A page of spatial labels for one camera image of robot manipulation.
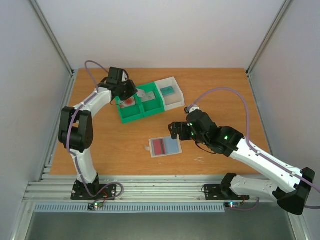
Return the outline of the beige card holder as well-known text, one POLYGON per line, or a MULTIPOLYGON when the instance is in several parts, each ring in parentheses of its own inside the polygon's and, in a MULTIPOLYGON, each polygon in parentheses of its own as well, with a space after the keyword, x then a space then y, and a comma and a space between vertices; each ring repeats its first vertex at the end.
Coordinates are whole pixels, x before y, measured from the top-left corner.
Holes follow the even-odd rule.
POLYGON ((148 145, 144 145, 144 149, 150 152, 151 158, 159 158, 171 155, 177 155, 182 153, 182 147, 178 139, 173 140, 171 136, 152 138, 148 140, 148 145), (152 140, 164 139, 166 154, 164 155, 154 155, 152 140))

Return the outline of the white card magnetic stripe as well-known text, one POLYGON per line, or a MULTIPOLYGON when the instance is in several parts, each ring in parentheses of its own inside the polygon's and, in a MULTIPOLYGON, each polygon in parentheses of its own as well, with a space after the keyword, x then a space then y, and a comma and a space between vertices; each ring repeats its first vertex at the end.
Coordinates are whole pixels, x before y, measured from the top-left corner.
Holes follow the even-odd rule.
POLYGON ((143 98, 145 98, 147 96, 146 92, 144 90, 142 90, 142 89, 138 89, 136 94, 141 99, 143 99, 143 98))

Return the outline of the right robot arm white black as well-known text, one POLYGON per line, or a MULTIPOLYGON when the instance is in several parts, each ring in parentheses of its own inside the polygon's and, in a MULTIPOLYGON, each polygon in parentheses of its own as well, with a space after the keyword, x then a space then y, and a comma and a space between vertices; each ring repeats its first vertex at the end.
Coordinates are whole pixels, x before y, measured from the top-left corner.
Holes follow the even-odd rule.
POLYGON ((168 125, 173 140, 193 140, 204 145, 208 152, 237 160, 267 179, 246 178, 227 173, 219 185, 223 200, 234 197, 256 197, 276 202, 286 212, 300 216, 307 208, 315 172, 284 163, 263 151, 241 132, 230 126, 217 126, 209 115, 199 109, 189 112, 184 122, 168 125))

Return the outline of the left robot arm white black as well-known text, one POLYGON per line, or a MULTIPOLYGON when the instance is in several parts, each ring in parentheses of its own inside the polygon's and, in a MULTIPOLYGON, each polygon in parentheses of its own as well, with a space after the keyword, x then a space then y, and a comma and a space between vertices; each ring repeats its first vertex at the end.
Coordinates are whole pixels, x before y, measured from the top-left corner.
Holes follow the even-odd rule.
POLYGON ((95 84, 94 91, 88 97, 73 107, 65 106, 61 110, 58 141, 72 157, 76 169, 73 196, 96 199, 103 191, 91 155, 93 118, 116 97, 126 101, 137 92, 126 70, 110 67, 108 76, 95 84))

